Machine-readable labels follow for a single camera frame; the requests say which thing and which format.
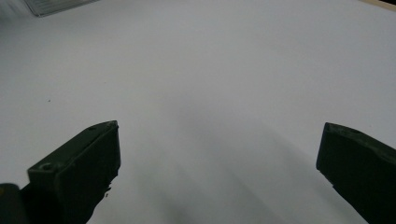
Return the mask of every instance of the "table surface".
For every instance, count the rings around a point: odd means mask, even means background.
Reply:
[[[357,0],[102,0],[0,17],[0,179],[116,119],[89,223],[365,223],[316,170],[325,122],[396,147],[396,13]]]

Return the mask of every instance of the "white surface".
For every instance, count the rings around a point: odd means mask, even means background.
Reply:
[[[316,170],[324,122],[396,147],[396,13],[355,0],[102,0],[0,19],[0,180],[116,119],[90,221],[365,223]]]

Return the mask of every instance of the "white table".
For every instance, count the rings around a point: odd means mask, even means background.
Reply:
[[[0,180],[95,123],[122,166],[90,223],[365,223],[324,122],[396,147],[396,13],[357,0],[102,0],[0,20]]]

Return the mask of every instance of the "gray surface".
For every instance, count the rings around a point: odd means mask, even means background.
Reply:
[[[0,179],[117,119],[90,223],[365,223],[315,169],[325,121],[395,147],[396,14],[355,0],[99,1],[0,21]]]

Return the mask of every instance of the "wooden edge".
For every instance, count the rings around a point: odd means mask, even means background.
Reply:
[[[361,1],[378,7],[383,7],[392,11],[396,11],[396,6],[390,3],[382,2],[379,0],[361,0]]]

